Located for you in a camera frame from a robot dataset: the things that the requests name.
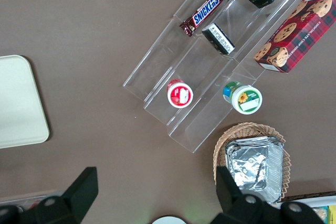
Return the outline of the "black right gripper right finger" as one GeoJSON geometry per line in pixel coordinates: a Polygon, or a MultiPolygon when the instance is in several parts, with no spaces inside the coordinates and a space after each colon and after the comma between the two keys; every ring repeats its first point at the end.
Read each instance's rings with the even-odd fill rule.
{"type": "Polygon", "coordinates": [[[288,201],[278,209],[256,195],[243,194],[226,167],[216,167],[216,194],[222,212],[211,223],[323,223],[306,204],[288,201]]]}

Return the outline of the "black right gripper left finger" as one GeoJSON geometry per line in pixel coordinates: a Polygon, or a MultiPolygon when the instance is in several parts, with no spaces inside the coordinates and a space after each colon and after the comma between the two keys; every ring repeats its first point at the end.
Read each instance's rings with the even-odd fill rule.
{"type": "Polygon", "coordinates": [[[87,167],[61,196],[20,213],[17,223],[81,223],[98,195],[96,167],[87,167]]]}

